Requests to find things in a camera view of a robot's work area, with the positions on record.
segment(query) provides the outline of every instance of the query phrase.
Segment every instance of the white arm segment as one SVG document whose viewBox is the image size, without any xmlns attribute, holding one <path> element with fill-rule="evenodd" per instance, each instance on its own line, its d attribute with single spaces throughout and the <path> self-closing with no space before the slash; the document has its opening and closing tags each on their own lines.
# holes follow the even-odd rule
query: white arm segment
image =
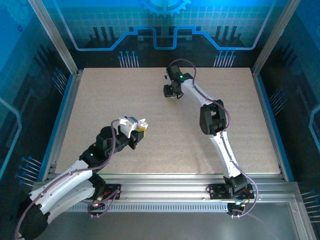
<svg viewBox="0 0 320 240">
<path fill-rule="evenodd" d="M 51 184 L 57 178 L 60 178 L 62 175 L 72 172 L 74 170 L 86 169 L 88 165 L 83 160 L 77 160 L 71 167 L 68 168 L 65 172 L 61 173 L 55 179 L 48 182 L 43 187 L 38 188 L 37 190 L 32 191 L 30 194 L 30 199 L 33 201 L 49 184 Z M 82 183 L 83 181 L 89 179 L 92 176 L 92 171 L 82 171 L 69 175 L 64 179 L 58 181 L 52 188 L 50 188 L 47 193 L 43 195 L 35 204 L 41 204 L 41 212 L 46 214 L 53 205 L 59 201 L 64 195 L 71 191 L 75 186 Z"/>
<path fill-rule="evenodd" d="M 186 95 L 192 95 L 198 101 L 198 103 L 200 104 L 201 107 L 205 104 L 206 105 L 211 104 L 212 102 L 207 99 L 214 100 L 214 98 L 212 98 L 211 96 L 206 94 L 206 92 L 203 91 L 197 85 L 197 83 L 194 83 L 194 85 L 205 97 L 201 96 L 199 94 L 199 92 L 197 92 L 197 90 L 195 89 L 195 87 L 192 84 L 192 79 L 185 80 L 183 83 L 181 83 L 181 91 Z M 233 162 L 238 165 L 236 158 L 235 158 L 235 156 L 232 152 L 232 149 L 230 147 L 228 137 L 227 137 L 227 132 L 223 131 L 222 136 L 225 141 L 225 145 L 228 149 L 228 152 L 232 157 Z M 218 151 L 219 157 L 222 161 L 223 175 L 228 179 L 230 179 L 231 177 L 236 177 L 236 176 L 240 175 L 241 174 L 240 171 L 238 169 L 236 169 L 235 166 L 233 165 L 233 163 L 230 161 L 229 155 L 226 151 L 223 140 L 221 138 L 221 133 L 219 132 L 216 136 L 209 135 L 209 138 L 210 138 L 211 142 L 213 143 L 213 145 L 215 146 L 216 150 Z"/>
<path fill-rule="evenodd" d="M 63 198 L 57 201 L 52 208 L 50 208 L 50 215 L 47 222 L 50 224 L 57 216 L 65 210 L 71 208 L 78 202 L 90 198 L 95 193 L 95 189 L 89 180 L 86 180 L 68 192 Z"/>
<path fill-rule="evenodd" d="M 213 135 L 209 135 L 210 136 L 210 140 L 213 143 L 213 145 L 215 146 L 216 150 L 218 151 L 218 154 L 220 156 L 220 159 L 222 160 L 222 164 L 223 164 L 223 175 L 230 179 L 231 177 L 236 177 L 238 175 L 240 175 L 240 171 L 238 169 L 236 169 L 236 167 L 234 166 L 234 164 L 230 161 L 229 155 L 226 151 L 226 148 L 228 149 L 229 154 L 231 155 L 231 158 L 233 160 L 233 162 L 238 165 L 234 153 L 232 152 L 231 146 L 229 144 L 229 140 L 227 137 L 227 132 L 223 131 L 222 132 L 222 136 L 226 145 L 226 148 L 224 146 L 224 142 L 221 138 L 221 134 L 218 133 L 216 136 Z"/>
<path fill-rule="evenodd" d="M 210 97 L 208 94 L 206 94 L 196 83 L 194 83 L 194 85 L 196 86 L 196 88 L 203 93 L 203 95 L 206 96 L 207 99 L 214 99 L 212 97 Z M 200 106 L 202 107 L 204 104 L 209 105 L 212 104 L 211 101 L 206 100 L 203 96 L 201 96 L 197 90 L 195 89 L 195 87 L 192 85 L 192 79 L 188 79 L 185 80 L 183 83 L 181 83 L 181 91 L 184 94 L 187 95 L 192 95 L 200 104 Z"/>
</svg>

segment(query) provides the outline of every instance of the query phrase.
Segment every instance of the yellow object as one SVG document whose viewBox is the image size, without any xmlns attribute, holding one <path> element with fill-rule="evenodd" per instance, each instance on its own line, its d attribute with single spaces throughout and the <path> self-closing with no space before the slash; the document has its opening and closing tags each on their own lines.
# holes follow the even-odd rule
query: yellow object
<svg viewBox="0 0 320 240">
<path fill-rule="evenodd" d="M 136 131 L 137 131 L 137 132 L 144 132 L 144 133 L 143 133 L 143 136 L 145 136 L 147 129 L 146 129 L 145 127 L 139 127 L 139 126 L 138 126 L 138 127 L 136 128 Z"/>
</svg>

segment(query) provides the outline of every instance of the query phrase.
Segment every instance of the wooden work surface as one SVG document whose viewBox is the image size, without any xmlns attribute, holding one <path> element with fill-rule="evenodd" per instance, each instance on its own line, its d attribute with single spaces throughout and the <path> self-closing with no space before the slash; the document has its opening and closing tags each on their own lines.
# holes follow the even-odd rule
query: wooden work surface
<svg viewBox="0 0 320 240">
<path fill-rule="evenodd" d="M 192 68 L 181 68 L 193 75 Z M 101 128 L 123 116 L 146 118 L 136 150 L 126 147 L 99 173 L 216 173 L 223 165 L 199 127 L 200 106 L 192 96 L 165 98 L 165 68 L 86 68 L 65 133 L 56 173 L 70 167 Z M 279 173 L 249 68 L 197 68 L 196 82 L 231 115 L 228 138 L 247 173 Z"/>
</svg>

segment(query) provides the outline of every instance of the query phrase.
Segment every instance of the gear graphic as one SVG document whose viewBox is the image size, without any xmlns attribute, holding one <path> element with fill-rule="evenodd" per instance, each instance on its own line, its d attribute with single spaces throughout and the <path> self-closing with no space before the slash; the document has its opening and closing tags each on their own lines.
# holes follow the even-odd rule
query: gear graphic
<svg viewBox="0 0 320 240">
<path fill-rule="evenodd" d="M 11 17 L 21 26 L 28 20 L 30 5 L 27 0 L 0 0 L 0 6 L 6 7 Z"/>
<path fill-rule="evenodd" d="M 185 10 L 191 0 L 139 0 L 139 3 L 157 17 L 160 15 L 172 17 L 174 14 L 180 14 L 180 10 Z"/>
</svg>

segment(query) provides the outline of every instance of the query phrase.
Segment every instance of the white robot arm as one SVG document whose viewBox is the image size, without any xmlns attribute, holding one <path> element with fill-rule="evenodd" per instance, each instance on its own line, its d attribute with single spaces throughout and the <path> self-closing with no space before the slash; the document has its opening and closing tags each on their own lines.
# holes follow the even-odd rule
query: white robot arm
<svg viewBox="0 0 320 240">
<path fill-rule="evenodd" d="M 117 135 L 114 122 L 119 122 Z M 53 219 L 85 199 L 92 203 L 101 203 L 110 197 L 119 199 L 120 184 L 106 184 L 97 172 L 125 146 L 134 150 L 143 139 L 147 127 L 145 119 L 136 120 L 134 117 L 113 121 L 111 126 L 100 131 L 96 142 L 65 172 L 29 194 L 21 192 L 15 199 L 19 208 L 12 215 L 12 222 L 17 226 L 15 239 L 37 238 Z"/>
<path fill-rule="evenodd" d="M 171 82 L 163 87 L 166 98 L 180 99 L 183 95 L 187 95 L 192 96 L 199 103 L 199 125 L 215 146 L 223 164 L 227 196 L 235 198 L 241 196 L 243 192 L 252 192 L 251 184 L 248 184 L 246 177 L 239 171 L 239 165 L 228 141 L 227 118 L 223 102 L 207 95 L 195 83 L 193 77 L 189 73 L 182 73 L 177 65 L 168 67 L 164 78 Z"/>
</svg>

